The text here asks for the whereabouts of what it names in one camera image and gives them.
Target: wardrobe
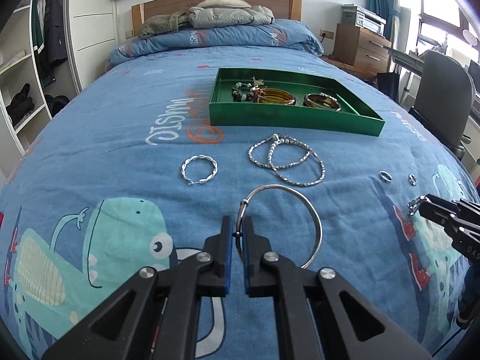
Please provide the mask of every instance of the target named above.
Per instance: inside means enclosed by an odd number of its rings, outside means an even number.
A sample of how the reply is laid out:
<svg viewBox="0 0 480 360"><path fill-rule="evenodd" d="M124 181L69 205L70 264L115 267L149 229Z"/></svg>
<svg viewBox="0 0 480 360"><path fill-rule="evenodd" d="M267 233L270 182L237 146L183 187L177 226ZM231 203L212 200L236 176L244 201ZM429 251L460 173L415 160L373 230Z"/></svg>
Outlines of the wardrobe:
<svg viewBox="0 0 480 360"><path fill-rule="evenodd" d="M9 176L51 121L46 96L74 98L103 74L110 51L118 44L115 0L61 0L68 61L55 68L54 83L42 86L32 39L33 2L22 0L0 32L0 65L4 64L0 67L0 180ZM26 83L34 107L14 125L7 107Z"/></svg>

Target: triangular cutout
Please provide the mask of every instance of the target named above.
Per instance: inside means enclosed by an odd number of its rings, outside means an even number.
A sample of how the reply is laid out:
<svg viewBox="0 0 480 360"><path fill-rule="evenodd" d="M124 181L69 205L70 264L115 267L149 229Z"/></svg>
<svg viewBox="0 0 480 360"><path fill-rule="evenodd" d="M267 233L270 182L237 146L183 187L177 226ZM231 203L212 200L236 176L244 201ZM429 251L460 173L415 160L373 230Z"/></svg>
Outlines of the triangular cutout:
<svg viewBox="0 0 480 360"><path fill-rule="evenodd" d="M348 292L340 292L340 300L349 316L350 323L359 341L367 341L385 332L385 326Z"/></svg>
<svg viewBox="0 0 480 360"><path fill-rule="evenodd" d="M122 331L123 324L135 299L135 292L127 292L93 325L92 331L107 340L115 341Z"/></svg>

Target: power outlet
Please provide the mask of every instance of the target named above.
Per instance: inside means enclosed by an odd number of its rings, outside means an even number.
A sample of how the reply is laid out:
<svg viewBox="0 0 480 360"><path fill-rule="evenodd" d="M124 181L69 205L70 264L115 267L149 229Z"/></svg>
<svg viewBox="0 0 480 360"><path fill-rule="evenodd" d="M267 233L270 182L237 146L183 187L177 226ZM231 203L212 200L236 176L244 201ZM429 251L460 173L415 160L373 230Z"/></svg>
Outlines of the power outlet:
<svg viewBox="0 0 480 360"><path fill-rule="evenodd" d="M320 31L320 37L323 36L323 34L325 34L325 38L327 39L333 39L333 32L332 31L326 31L326 30L321 30Z"/></svg>

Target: bolt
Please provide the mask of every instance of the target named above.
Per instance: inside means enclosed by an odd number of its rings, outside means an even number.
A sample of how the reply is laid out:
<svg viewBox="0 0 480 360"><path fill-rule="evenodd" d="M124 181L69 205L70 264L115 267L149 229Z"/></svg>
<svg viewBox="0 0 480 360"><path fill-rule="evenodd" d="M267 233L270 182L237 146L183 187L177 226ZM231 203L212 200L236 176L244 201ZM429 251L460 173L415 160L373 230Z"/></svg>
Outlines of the bolt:
<svg viewBox="0 0 480 360"><path fill-rule="evenodd" d="M274 251L268 251L263 255L263 258L265 261L268 261L269 263L274 263L278 261L278 254L275 253Z"/></svg>
<svg viewBox="0 0 480 360"><path fill-rule="evenodd" d="M324 279L333 279L337 273L332 268L322 268L320 276Z"/></svg>
<svg viewBox="0 0 480 360"><path fill-rule="evenodd" d="M206 251L201 251L197 253L197 260L201 263L207 263L212 260L212 255Z"/></svg>
<svg viewBox="0 0 480 360"><path fill-rule="evenodd" d="M152 267L146 266L140 270L140 277L143 279L149 279L155 274L155 270Z"/></svg>

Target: wooden headboard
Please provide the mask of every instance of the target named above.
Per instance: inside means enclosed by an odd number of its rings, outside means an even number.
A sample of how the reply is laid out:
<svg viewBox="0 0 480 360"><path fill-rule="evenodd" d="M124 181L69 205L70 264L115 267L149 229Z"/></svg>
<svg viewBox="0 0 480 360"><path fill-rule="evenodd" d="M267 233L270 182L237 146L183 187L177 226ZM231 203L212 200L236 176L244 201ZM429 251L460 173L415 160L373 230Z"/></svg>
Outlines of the wooden headboard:
<svg viewBox="0 0 480 360"><path fill-rule="evenodd" d="M155 15L167 15L179 11L188 11L190 7L204 0L153 0L131 7L133 34L136 36L143 22ZM276 19L300 20L302 0L244 0L250 5L263 5L269 8Z"/></svg>

